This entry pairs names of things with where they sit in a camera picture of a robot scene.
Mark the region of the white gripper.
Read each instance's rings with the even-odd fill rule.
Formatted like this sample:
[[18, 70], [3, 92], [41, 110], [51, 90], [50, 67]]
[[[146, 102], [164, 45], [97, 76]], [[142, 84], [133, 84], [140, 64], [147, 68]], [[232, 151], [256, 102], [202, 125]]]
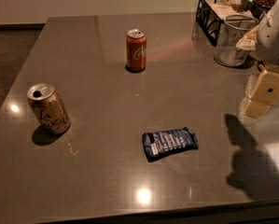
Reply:
[[[279, 0], [259, 23], [256, 52], [258, 57], [279, 64]], [[267, 66], [248, 80], [242, 113], [250, 118], [262, 117], [279, 101], [279, 65]]]

